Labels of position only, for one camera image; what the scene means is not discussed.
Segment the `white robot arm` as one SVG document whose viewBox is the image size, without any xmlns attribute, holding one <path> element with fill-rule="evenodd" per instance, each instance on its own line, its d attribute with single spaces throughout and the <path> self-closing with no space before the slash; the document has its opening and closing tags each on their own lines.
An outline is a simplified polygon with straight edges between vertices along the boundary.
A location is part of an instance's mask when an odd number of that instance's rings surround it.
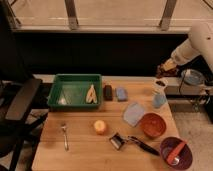
<svg viewBox="0 0 213 171">
<path fill-rule="evenodd" d="M 188 32 L 188 38 L 176 47 L 170 58 L 162 64 L 162 69 L 167 72 L 191 62 L 199 55 L 213 73 L 213 23 L 193 25 Z"/>
</svg>

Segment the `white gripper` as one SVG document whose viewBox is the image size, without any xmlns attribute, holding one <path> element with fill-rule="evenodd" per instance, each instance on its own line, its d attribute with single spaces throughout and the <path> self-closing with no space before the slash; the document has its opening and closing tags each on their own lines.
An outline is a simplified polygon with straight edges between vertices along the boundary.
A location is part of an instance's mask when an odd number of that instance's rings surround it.
<svg viewBox="0 0 213 171">
<path fill-rule="evenodd" d="M 183 43 L 176 47 L 171 54 L 171 59 L 168 59 L 162 68 L 165 71 L 174 69 L 177 65 L 185 65 L 194 58 L 195 50 L 192 48 L 191 43 L 186 39 Z"/>
</svg>

